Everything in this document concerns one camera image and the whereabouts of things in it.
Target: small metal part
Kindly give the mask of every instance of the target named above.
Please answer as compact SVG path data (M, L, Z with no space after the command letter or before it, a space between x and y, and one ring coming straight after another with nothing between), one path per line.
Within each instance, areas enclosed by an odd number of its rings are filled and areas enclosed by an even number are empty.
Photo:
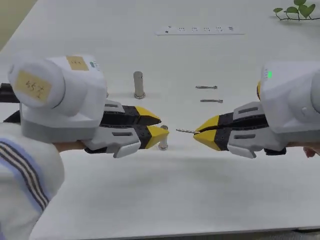
M143 74L140 71L135 71L133 74L134 80L134 97L136 99L145 98L146 94L144 91L144 78Z
M221 99L202 99L200 100L201 103L219 103L222 104L224 101Z
M177 128L176 131L182 132L182 133L188 133L188 134L199 134L199 131L190 131L190 130L185 130L185 129L179 129Z
M217 86L195 86L196 89L217 89Z
M160 128L168 130L168 126L162 125ZM165 139L163 139L161 142L158 144L158 148L162 151L165 151L168 149L168 137L166 136Z

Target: metal peg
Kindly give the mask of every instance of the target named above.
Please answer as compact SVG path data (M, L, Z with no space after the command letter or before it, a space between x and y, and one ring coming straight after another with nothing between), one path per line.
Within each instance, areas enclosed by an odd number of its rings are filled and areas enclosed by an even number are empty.
M182 132L182 133L187 133L187 134L199 134L199 131L190 131L190 130L185 130L185 129L179 129L177 128L176 131Z
M160 128L168 130L168 126L162 125ZM165 151L168 149L168 137L166 136L165 139L159 142L158 148L162 151Z
M217 86L195 86L196 89L217 89Z
M146 94L144 91L144 78L143 78L142 72L140 71L134 72L133 80L134 80L134 97L136 99L145 98Z
M222 104L224 101L221 99L202 99L200 100L201 103L219 103Z

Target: power strip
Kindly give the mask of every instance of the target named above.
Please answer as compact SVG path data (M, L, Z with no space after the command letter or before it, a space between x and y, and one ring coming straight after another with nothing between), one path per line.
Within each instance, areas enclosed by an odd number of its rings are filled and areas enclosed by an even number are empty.
M244 35L234 26L215 26L215 27L175 27L166 26L155 33L162 35Z

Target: gripper jaw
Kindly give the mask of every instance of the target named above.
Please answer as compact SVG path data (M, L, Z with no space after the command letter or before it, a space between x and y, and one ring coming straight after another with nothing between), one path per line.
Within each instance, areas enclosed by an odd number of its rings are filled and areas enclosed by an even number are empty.
M269 128L260 102L250 102L233 112L210 118L193 137L217 151L255 158L264 149L267 155L285 154L288 142Z
M158 123L160 118L143 107L107 100L93 139L82 142L87 153L112 153L114 158L121 158L139 149L149 149L167 137L166 129L153 126Z

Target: sleeve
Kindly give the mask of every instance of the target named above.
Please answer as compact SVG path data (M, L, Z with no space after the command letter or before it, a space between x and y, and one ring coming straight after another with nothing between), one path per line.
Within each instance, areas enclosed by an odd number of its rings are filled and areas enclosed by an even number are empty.
M63 181L53 144L22 136L18 124L0 123L0 240L28 240Z

